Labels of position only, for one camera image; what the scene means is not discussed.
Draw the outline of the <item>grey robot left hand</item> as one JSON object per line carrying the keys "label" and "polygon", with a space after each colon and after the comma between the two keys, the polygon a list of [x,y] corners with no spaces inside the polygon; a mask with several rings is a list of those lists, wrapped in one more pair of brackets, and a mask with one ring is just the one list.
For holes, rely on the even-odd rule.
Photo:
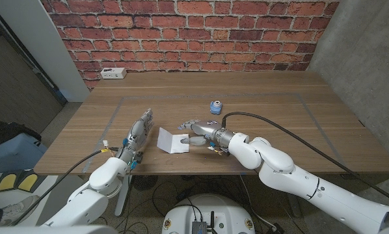
{"label": "grey robot left hand", "polygon": [[124,159],[127,156],[132,157],[144,145],[148,133],[153,126],[152,109],[149,108],[146,112],[132,125],[125,139],[123,139],[122,147],[116,153],[116,157]]}

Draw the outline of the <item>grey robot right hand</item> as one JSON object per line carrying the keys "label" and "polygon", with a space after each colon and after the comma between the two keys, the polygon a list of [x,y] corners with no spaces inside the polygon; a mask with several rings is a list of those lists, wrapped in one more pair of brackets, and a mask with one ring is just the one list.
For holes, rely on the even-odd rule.
{"label": "grey robot right hand", "polygon": [[212,137],[215,132],[221,128],[222,125],[215,120],[188,120],[181,124],[178,129],[190,129],[196,134],[196,136],[192,136],[190,138],[183,138],[180,140],[180,142],[182,144],[202,146],[206,144],[209,137]]}

